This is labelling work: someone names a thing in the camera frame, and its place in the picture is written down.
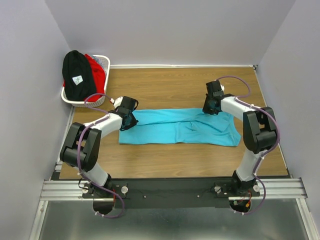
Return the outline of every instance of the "black beanie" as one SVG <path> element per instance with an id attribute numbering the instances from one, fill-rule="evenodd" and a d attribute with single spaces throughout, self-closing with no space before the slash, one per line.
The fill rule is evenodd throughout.
<path id="1" fill-rule="evenodd" d="M 62 75 L 65 81 L 64 91 L 70 101 L 84 101 L 97 92 L 89 61 L 73 50 L 65 55 Z"/>

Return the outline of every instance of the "red cloth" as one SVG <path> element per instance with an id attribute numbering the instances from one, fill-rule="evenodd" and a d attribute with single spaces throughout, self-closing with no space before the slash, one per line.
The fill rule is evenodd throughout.
<path id="1" fill-rule="evenodd" d="M 96 87 L 96 93 L 104 94 L 105 93 L 104 87 L 105 87 L 105 82 L 106 82 L 105 70 L 88 54 L 85 54 L 84 56 L 89 61 L 89 64 L 91 67 L 92 76 L 93 76 L 93 80 L 94 80 L 95 87 Z M 88 100 L 88 102 L 90 102 L 90 103 L 96 102 L 99 98 L 101 98 L 101 96 L 99 96 L 99 95 L 93 96 Z"/>

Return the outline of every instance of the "white wall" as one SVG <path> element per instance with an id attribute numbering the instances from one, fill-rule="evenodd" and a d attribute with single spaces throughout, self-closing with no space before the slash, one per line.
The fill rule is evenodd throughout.
<path id="1" fill-rule="evenodd" d="M 0 239 L 29 239 L 69 115 L 59 95 L 69 50 L 43 0 L 1 1 Z"/>
<path id="2" fill-rule="evenodd" d="M 320 1 L 297 0 L 257 68 L 281 127 L 289 171 L 302 177 L 320 230 Z"/>
<path id="3" fill-rule="evenodd" d="M 295 0 L 45 0 L 71 49 L 111 64 L 258 64 Z"/>

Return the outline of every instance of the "white label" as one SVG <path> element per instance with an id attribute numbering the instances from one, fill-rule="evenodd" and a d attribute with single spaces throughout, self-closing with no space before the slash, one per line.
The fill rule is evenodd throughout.
<path id="1" fill-rule="evenodd" d="M 82 79 L 82 76 L 74 76 L 72 78 L 73 82 L 75 83 L 75 85 L 78 85 L 79 83 L 83 82 L 84 80 Z"/>

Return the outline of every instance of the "metal floor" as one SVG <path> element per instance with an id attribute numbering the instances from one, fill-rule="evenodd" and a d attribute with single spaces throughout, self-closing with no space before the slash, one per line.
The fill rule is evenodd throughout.
<path id="1" fill-rule="evenodd" d="M 254 208 L 260 199 L 252 200 Z M 127 209 L 117 219 L 94 215 L 90 201 L 50 201 L 42 240 L 307 240 L 295 199 L 266 199 L 242 216 L 226 208 Z"/>

